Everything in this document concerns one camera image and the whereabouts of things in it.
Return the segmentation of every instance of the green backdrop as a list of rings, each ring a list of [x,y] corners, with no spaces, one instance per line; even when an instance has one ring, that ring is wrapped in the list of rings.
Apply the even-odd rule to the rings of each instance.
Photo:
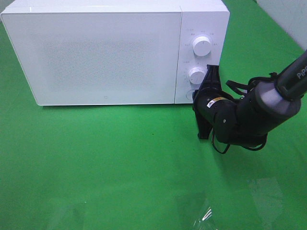
[[[303,52],[254,1],[225,3],[225,89]],[[304,230],[306,112],[221,155],[189,104],[40,107],[0,24],[0,229]]]

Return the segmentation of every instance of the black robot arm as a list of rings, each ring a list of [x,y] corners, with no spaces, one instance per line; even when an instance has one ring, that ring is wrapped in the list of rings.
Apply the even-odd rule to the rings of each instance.
[[[198,137],[214,137],[230,145],[248,150],[264,147],[269,131],[298,113],[301,97],[307,91],[307,51],[280,74],[255,77],[247,85],[227,81],[227,85],[242,95],[234,99],[222,90],[219,66],[208,65],[207,74],[193,94],[193,110],[199,129]]]

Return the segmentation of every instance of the white knob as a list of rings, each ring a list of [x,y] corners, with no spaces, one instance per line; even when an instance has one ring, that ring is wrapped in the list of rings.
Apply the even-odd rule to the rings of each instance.
[[[206,76],[206,70],[203,68],[193,68],[189,72],[189,80],[192,84],[198,85],[201,84],[203,79]]]
[[[206,56],[211,51],[210,39],[205,36],[196,38],[193,41],[193,50],[197,56]]]

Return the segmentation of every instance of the white wall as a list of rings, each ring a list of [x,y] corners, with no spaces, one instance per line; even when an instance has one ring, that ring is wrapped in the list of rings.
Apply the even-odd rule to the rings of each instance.
[[[307,0],[257,0],[303,49],[307,49]]]

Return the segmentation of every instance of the microwave door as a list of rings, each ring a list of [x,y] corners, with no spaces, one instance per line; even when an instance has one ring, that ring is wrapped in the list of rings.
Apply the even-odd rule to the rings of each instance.
[[[39,105],[174,103],[181,12],[2,18]]]

